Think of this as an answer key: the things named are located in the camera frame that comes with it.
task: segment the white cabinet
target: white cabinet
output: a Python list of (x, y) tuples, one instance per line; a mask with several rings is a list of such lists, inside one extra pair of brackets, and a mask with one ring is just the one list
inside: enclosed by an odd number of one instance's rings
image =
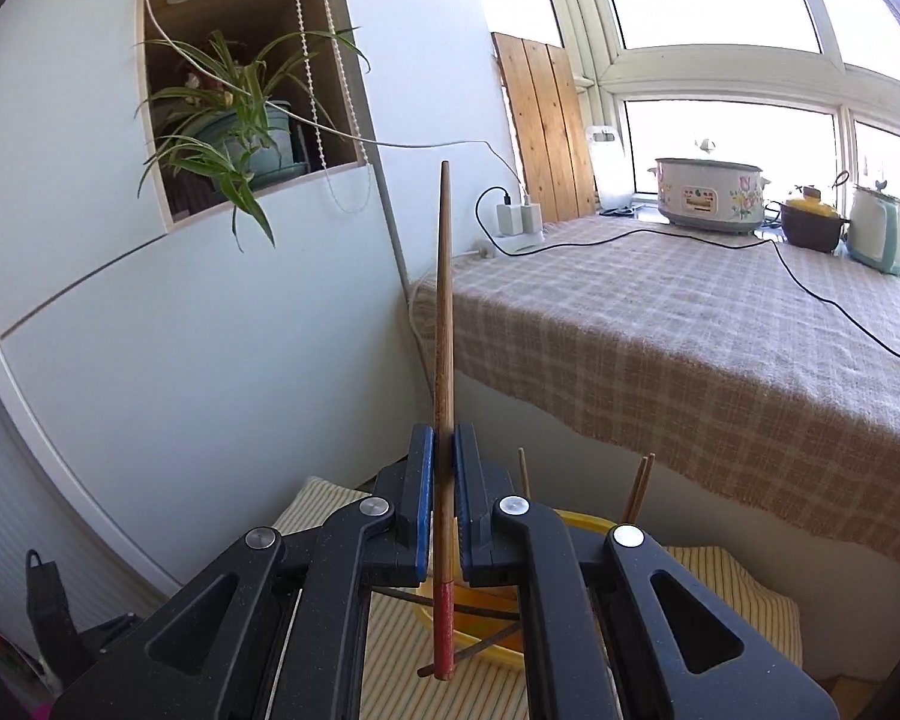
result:
[(0, 335), (166, 232), (146, 159), (139, 0), (0, 9)]
[(2, 342), (77, 485), (186, 581), (308, 475), (402, 457), (422, 372), (371, 167), (261, 196), (276, 247), (221, 206), (108, 266)]

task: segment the power cord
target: power cord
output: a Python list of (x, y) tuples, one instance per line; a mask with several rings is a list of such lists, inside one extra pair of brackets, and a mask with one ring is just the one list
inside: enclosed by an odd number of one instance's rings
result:
[(484, 226), (484, 223), (482, 221), (480, 221), (480, 201), (483, 200), (484, 197), (487, 196), (487, 194), (489, 194), (491, 191), (494, 191), (494, 190), (500, 190), (504, 193), (504, 197), (509, 197), (508, 192), (503, 187), (490, 187), (490, 189), (485, 189), (482, 192), (482, 194), (477, 198), (477, 202), (473, 208), (473, 213), (474, 213), (475, 217), (477, 218), (477, 224), (480, 225), (480, 229), (482, 229), (482, 231), (484, 231), (484, 234), (487, 236), (487, 239), (490, 239), (490, 243), (493, 245), (495, 250), (499, 251), (501, 254), (504, 254), (506, 257), (529, 257), (532, 254), (543, 254), (543, 252), (552, 251), (555, 248), (601, 247), (604, 244), (612, 244), (612, 242), (614, 242), (614, 241), (619, 241), (619, 240), (621, 240), (621, 238), (626, 238), (630, 235), (636, 235), (637, 233), (653, 233), (654, 235), (665, 235), (668, 238), (689, 239), (692, 241), (698, 241), (701, 244), (711, 245), (711, 247), (728, 248), (729, 250), (734, 250), (734, 251), (746, 250), (747, 248), (754, 248), (754, 247), (763, 247), (764, 245), (770, 244), (773, 246), (773, 250), (776, 252), (776, 256), (780, 259), (780, 265), (783, 265), (783, 268), (785, 269), (785, 271), (787, 271), (787, 275), (789, 275), (790, 278), (792, 278), (794, 280), (794, 284), (796, 284), (799, 288), (801, 288), (805, 293), (807, 293), (807, 295), (810, 295), (812, 298), (816, 298), (816, 300), (820, 300), (821, 303), (826, 303), (827, 305), (833, 306), (834, 308), (836, 308), (841, 314), (843, 314), (847, 319), (849, 319), (850, 322), (858, 330), (860, 330), (864, 335), (866, 335), (868, 338), (870, 338), (871, 341), (874, 341), (879, 346), (881, 346), (885, 351), (892, 354), (893, 357), (896, 357), (900, 360), (900, 353), (898, 351), (896, 351), (893, 348), (890, 348), (890, 346), (887, 346), (885, 343), (883, 343), (883, 341), (880, 341), (880, 338), (877, 338), (876, 336), (874, 336), (874, 334), (871, 333), (871, 331), (866, 329), (866, 327), (864, 327), (860, 322), (857, 322), (857, 320), (854, 319), (847, 312), (847, 310), (844, 307), (842, 307), (842, 305), (840, 305), (840, 303), (837, 303), (835, 300), (831, 300), (830, 298), (823, 298), (821, 295), (817, 295), (817, 293), (815, 293), (813, 290), (809, 289), (807, 286), (804, 286), (802, 284), (802, 282), (800, 282), (800, 280), (797, 278), (797, 276), (794, 275), (794, 271), (790, 270), (790, 266), (787, 264), (787, 261), (783, 259), (783, 254), (780, 252), (780, 247), (776, 244), (775, 240), (773, 240), (772, 238), (765, 238), (760, 241), (754, 241), (751, 244), (744, 244), (744, 245), (740, 245), (739, 247), (735, 247), (734, 245), (730, 245), (730, 244), (721, 244), (719, 241), (708, 241), (706, 238), (697, 238), (696, 236), (693, 236), (693, 235), (684, 235), (682, 233), (667, 232), (666, 230), (655, 230), (655, 229), (641, 227), (636, 230), (628, 230), (624, 233), (620, 233), (619, 235), (614, 235), (611, 238), (605, 238), (604, 240), (601, 240), (601, 241), (591, 241), (591, 242), (586, 242), (585, 244), (581, 244), (580, 242), (564, 242), (563, 244), (546, 245), (546, 247), (535, 248), (534, 250), (529, 250), (529, 251), (509, 252), (509, 251), (503, 250), (501, 247), (499, 247), (499, 245), (497, 245), (497, 242), (495, 240), (493, 240), (493, 236), (489, 232), (487, 232), (487, 228)]

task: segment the yellow bowl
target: yellow bowl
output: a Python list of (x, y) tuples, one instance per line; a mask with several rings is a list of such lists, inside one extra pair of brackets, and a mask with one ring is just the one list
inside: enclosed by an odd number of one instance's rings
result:
[[(579, 514), (578, 512), (562, 512), (557, 509), (557, 514), (563, 517), (567, 525), (576, 525), (596, 533), (606, 533), (614, 523), (602, 517), (593, 517), (591, 514)], [(457, 604), (471, 605), (471, 607), (494, 608), (501, 611), (516, 611), (516, 587), (468, 587), (463, 578), (457, 576), (457, 586), (454, 587), (454, 602)], [(433, 597), (433, 585), (428, 579), (415, 592)], [(434, 610), (422, 605), (414, 605), (413, 612), (418, 619), (428, 628), (434, 627)], [(477, 617), (472, 614), (454, 613), (453, 639), (456, 649), (471, 647), (478, 641), (484, 640), (495, 632), (503, 630), (509, 622), (496, 620), (491, 617)], [(520, 632), (505, 638), (500, 644), (487, 647), (478, 654), (479, 658), (485, 658), (495, 664), (508, 666), (509, 668), (522, 669), (523, 665), (523, 635)]]

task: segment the wooden board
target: wooden board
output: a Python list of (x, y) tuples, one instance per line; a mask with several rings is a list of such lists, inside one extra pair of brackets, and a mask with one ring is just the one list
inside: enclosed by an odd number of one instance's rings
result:
[(593, 213), (593, 167), (566, 51), (493, 33), (530, 197), (544, 221)]
[(514, 113), (516, 140), (523, 162), (527, 191), (540, 204), (544, 221), (557, 221), (557, 199), (550, 172), (550, 158), (543, 135), (540, 106), (536, 101), (530, 64), (523, 41), (519, 38), (493, 33), (493, 42), (500, 58), (500, 69), (506, 84), (509, 104)]
[(577, 216), (585, 217), (594, 211), (596, 184), (593, 180), (590, 149), (586, 146), (586, 134), (583, 131), (580, 98), (577, 95), (577, 86), (573, 81), (573, 71), (570, 69), (570, 59), (566, 50), (557, 46), (548, 46), (547, 50), (554, 68), (554, 80), (557, 82), (557, 93), (560, 96), (563, 122), (570, 145), (570, 164), (573, 167), (577, 187)]
[(545, 43), (532, 40), (523, 42), (530, 65), (530, 78), (536, 93), (536, 104), (540, 109), (543, 124), (543, 140), (546, 143), (550, 161), (550, 175), (554, 181), (554, 200), (557, 204), (557, 220), (578, 218), (577, 187), (574, 183), (573, 166), (570, 161), (570, 143), (567, 140), (563, 107), (557, 91), (557, 79)]

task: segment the silver screw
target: silver screw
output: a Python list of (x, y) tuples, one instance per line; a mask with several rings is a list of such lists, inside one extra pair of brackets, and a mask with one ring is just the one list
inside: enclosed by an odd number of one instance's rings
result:
[(643, 543), (643, 531), (636, 525), (620, 525), (613, 531), (613, 540), (622, 547), (638, 547)]
[(274, 546), (276, 542), (276, 531), (273, 528), (254, 528), (247, 533), (244, 541), (250, 549), (266, 549)]
[(527, 499), (519, 495), (508, 495), (500, 501), (500, 511), (504, 514), (526, 514), (529, 510)]
[(382, 517), (389, 512), (389, 503), (386, 502), (386, 499), (378, 498), (376, 495), (372, 498), (364, 498), (360, 502), (360, 512), (366, 514), (367, 517)]

